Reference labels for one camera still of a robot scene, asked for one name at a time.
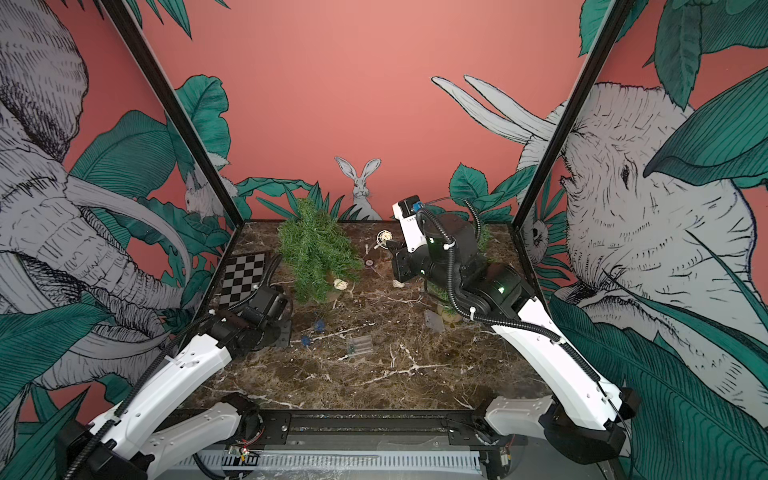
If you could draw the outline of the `right black frame post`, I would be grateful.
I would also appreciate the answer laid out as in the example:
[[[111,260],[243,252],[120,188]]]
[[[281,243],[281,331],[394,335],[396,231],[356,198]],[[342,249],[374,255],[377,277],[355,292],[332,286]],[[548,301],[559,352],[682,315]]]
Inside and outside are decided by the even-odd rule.
[[[592,86],[605,64],[633,5],[634,2],[630,0],[611,2],[610,8],[601,25],[599,35],[593,43],[589,55],[587,56],[586,63],[574,86],[573,92],[566,102],[561,119],[556,126],[552,138],[548,141],[544,156],[536,169],[522,205],[519,207],[511,224],[511,233],[519,233],[522,230],[524,221],[533,208],[535,200],[542,190],[554,163],[560,157],[561,150],[565,145],[567,137],[589,96]]]

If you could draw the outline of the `small clear plastic cup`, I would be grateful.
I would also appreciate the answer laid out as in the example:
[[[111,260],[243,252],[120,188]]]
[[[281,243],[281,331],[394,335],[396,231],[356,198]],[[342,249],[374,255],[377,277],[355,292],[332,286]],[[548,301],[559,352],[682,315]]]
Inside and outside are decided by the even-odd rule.
[[[370,335],[352,337],[347,341],[347,355],[349,358],[369,355],[373,351],[373,340]]]

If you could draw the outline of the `green christmas tree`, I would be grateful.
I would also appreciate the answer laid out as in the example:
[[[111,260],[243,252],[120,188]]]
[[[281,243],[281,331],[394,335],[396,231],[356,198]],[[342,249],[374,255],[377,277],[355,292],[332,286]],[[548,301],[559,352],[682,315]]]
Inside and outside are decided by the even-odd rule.
[[[474,227],[460,217],[445,218],[444,228],[455,240],[456,245],[446,250],[445,238],[428,227],[427,247],[432,262],[427,278],[440,288],[448,291],[452,286],[456,303],[466,312],[475,307],[481,314],[489,314],[491,305],[479,293],[477,285],[484,279],[488,260],[478,250]]]
[[[348,284],[360,279],[363,262],[327,211],[309,199],[299,199],[297,209],[298,218],[278,229],[279,251],[292,272],[295,299],[301,304],[324,303],[335,289],[335,279]]]

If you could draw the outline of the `black white checkerboard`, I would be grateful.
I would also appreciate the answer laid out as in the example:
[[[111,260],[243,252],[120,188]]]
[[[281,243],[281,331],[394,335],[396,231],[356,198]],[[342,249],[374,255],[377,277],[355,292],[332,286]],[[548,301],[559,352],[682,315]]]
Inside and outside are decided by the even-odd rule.
[[[269,256],[268,252],[253,252],[236,255],[227,261],[218,293],[220,308],[233,306],[249,296],[261,281]]]

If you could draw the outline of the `white bead far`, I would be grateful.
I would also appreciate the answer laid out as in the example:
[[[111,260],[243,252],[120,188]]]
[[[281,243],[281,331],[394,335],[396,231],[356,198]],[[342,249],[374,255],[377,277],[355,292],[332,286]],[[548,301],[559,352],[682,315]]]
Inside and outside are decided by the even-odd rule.
[[[393,234],[389,230],[382,230],[377,234],[376,242],[379,247],[385,247],[388,241],[393,239]]]

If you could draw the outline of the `left black frame post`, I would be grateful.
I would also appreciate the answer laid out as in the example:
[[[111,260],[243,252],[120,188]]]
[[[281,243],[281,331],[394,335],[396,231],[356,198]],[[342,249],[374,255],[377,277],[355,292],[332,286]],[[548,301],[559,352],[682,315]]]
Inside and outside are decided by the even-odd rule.
[[[190,151],[196,165],[201,169],[216,197],[221,202],[224,211],[233,221],[235,229],[242,227],[245,223],[243,217],[240,215],[231,195],[227,192],[190,117],[184,110],[178,95],[170,85],[167,75],[146,42],[126,3],[124,1],[105,0],[100,1],[100,4],[141,69],[165,112],[169,115],[171,123],[181,136],[182,143]]]

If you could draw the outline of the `black frame post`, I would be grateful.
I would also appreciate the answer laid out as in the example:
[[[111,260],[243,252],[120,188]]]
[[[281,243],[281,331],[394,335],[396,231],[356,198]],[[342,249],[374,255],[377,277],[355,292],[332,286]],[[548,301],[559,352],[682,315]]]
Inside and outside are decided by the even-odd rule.
[[[221,202],[224,211],[233,221],[235,229],[242,227],[245,223],[243,217],[240,215],[231,195],[227,192],[190,117],[184,110],[178,95],[170,85],[167,75],[146,42],[126,3],[124,1],[105,0],[100,1],[100,4],[141,69],[165,112],[169,115],[171,123],[181,136],[182,143],[190,151],[196,165],[201,169],[216,197]]]
[[[630,0],[611,2],[610,8],[601,25],[599,35],[593,43],[589,55],[587,56],[586,63],[574,86],[573,92],[566,102],[561,119],[556,126],[552,138],[548,141],[544,156],[536,169],[522,205],[519,207],[511,224],[511,233],[519,233],[522,230],[524,221],[533,208],[535,200],[542,190],[554,163],[560,157],[561,150],[565,145],[567,137],[589,96],[592,86],[605,64],[633,5],[634,2]]]

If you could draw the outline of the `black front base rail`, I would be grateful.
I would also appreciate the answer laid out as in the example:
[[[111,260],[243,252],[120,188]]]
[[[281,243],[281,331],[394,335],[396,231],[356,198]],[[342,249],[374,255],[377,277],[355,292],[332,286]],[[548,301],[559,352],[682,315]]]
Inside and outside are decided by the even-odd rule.
[[[259,447],[285,445],[291,435],[444,436],[452,446],[491,447],[513,438],[495,432],[471,410],[263,410]]]

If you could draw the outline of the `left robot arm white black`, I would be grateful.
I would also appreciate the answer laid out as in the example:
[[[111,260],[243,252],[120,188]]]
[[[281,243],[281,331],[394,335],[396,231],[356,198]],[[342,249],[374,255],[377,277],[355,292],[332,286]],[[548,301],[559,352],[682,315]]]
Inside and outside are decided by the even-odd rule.
[[[84,425],[67,424],[56,438],[59,479],[155,479],[222,441],[246,457],[264,435],[258,405],[230,393],[171,427],[162,423],[198,387],[229,363],[288,337],[292,302],[273,283],[282,256],[269,259],[243,300],[190,323],[152,361],[127,397]]]

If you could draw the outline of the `rattan ball string light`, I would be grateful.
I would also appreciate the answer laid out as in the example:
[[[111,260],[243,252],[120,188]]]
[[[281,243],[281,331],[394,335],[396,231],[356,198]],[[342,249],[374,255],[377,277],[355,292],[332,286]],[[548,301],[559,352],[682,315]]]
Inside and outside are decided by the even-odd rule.
[[[386,256],[378,234],[393,228],[385,221],[303,227],[295,241],[284,243],[299,304],[298,343],[309,347],[384,324],[376,311]]]

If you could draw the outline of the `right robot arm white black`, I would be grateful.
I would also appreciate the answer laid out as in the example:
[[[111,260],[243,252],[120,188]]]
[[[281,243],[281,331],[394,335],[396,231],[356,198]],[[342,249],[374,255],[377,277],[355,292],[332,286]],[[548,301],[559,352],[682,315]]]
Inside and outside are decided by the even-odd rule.
[[[498,396],[479,410],[481,440],[527,436],[546,440],[582,465],[616,459],[628,444],[636,392],[600,374],[555,325],[544,302],[512,266],[480,251],[482,224],[435,214],[416,196],[392,207],[404,239],[386,241],[395,279],[420,277],[445,291],[464,319],[488,326],[545,381],[551,393],[530,401]]]

